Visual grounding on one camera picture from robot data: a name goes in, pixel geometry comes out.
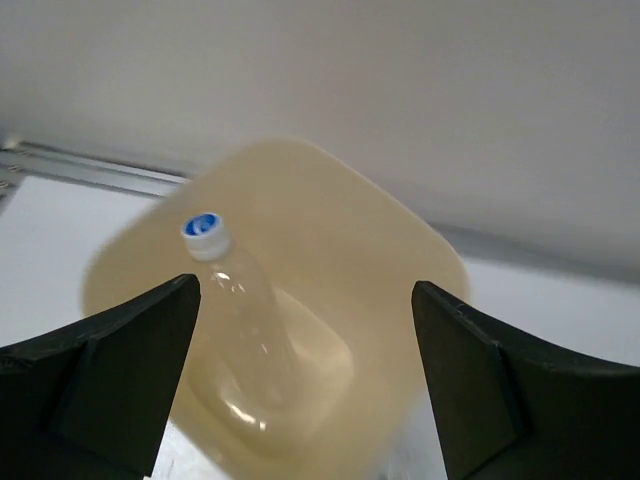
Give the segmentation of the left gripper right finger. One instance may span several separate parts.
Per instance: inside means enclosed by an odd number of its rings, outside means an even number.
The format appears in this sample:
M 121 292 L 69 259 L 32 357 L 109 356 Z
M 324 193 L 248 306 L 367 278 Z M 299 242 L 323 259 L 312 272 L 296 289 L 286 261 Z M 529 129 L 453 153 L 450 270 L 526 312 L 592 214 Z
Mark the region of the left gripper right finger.
M 450 479 L 635 479 L 639 370 L 578 353 L 419 281 L 412 311 Z

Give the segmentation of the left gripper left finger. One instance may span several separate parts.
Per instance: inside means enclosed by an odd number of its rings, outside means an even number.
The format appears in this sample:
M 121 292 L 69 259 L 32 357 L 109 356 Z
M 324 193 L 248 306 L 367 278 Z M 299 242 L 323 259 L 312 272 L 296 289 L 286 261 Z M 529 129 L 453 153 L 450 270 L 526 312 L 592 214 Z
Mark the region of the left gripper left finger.
M 193 274 L 1 350 L 4 479 L 153 472 L 200 305 Z

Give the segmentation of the clear bottle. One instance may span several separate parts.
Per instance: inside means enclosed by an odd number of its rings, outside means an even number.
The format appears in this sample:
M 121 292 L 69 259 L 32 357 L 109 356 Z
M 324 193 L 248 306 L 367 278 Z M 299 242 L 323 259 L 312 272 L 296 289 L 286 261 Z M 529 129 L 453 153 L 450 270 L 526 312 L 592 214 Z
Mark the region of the clear bottle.
M 197 214 L 181 236 L 201 287 L 189 388 L 216 420 L 252 441 L 285 435 L 302 381 L 270 281 L 222 216 Z

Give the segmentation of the beige plastic bin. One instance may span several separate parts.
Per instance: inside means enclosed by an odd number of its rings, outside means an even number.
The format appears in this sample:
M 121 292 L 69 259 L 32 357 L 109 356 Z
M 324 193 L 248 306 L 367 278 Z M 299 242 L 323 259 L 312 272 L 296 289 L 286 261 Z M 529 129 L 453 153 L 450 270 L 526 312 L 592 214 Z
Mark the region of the beige plastic bin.
M 253 447 L 176 393 L 157 479 L 373 479 L 424 398 L 411 293 L 461 299 L 461 258 L 429 225 L 325 151 L 264 140 L 219 161 L 113 238 L 83 285 L 92 315 L 193 270 L 180 228 L 212 211 L 273 282 L 304 372 L 287 443 Z

